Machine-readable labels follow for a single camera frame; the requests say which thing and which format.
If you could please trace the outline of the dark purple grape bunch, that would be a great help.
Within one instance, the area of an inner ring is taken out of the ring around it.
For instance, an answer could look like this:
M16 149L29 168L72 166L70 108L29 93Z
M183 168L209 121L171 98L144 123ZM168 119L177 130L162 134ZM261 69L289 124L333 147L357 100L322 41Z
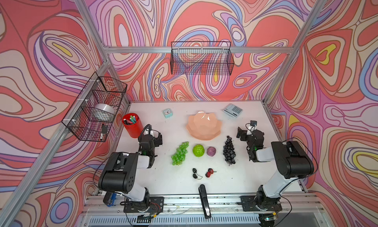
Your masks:
M236 161L235 161L235 157L236 157L235 148L234 148L234 145L233 145L233 142L232 142L232 137L230 137L230 136L226 137L226 141L225 141L224 146L223 146L223 155L224 155L224 160L226 161L226 163L229 166L234 165L236 163Z

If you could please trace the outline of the green grape bunch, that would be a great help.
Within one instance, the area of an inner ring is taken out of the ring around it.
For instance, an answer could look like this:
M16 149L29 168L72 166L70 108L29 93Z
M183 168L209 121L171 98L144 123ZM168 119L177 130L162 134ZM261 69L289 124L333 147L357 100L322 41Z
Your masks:
M184 141L182 142L179 147L176 149L176 152L171 156L172 165L179 166L183 164L186 159L186 155L188 153L187 148L189 147L189 142Z

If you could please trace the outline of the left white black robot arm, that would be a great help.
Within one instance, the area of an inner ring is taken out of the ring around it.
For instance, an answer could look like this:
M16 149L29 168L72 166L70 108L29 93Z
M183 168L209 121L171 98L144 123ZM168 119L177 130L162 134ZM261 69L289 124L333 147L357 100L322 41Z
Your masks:
M125 211L152 212L156 207L148 189L137 184L136 172L152 168L156 148L162 145L162 134L147 124L138 137L138 145L136 153L114 152L108 158L98 181L98 188L105 192L105 205L114 205L116 196L121 195L126 199Z

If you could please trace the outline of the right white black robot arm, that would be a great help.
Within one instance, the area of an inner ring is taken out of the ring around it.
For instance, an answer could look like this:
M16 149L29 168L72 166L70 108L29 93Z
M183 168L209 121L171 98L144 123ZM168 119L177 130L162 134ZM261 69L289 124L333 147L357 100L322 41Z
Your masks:
M311 176L315 171L313 161L297 141L273 141L270 147L264 147L264 132L251 125L247 126L246 130L239 127L236 137L247 143L250 161L274 161L277 167L272 177L258 188L255 196L241 196L238 204L245 212L281 211L282 192L292 182Z

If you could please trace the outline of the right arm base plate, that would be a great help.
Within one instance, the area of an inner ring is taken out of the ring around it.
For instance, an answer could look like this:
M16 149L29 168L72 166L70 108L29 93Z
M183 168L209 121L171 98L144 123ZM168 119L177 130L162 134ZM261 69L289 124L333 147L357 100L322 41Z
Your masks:
M257 196L241 196L240 201L237 202L241 205L245 212L280 212L282 205L280 198L270 197L257 197Z

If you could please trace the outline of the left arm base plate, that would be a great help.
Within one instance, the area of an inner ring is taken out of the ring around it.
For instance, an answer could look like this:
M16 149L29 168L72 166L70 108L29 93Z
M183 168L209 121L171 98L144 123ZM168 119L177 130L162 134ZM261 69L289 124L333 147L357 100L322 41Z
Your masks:
M124 212L129 213L149 213L158 214L164 209L164 197L146 197L141 202L126 200L124 205Z

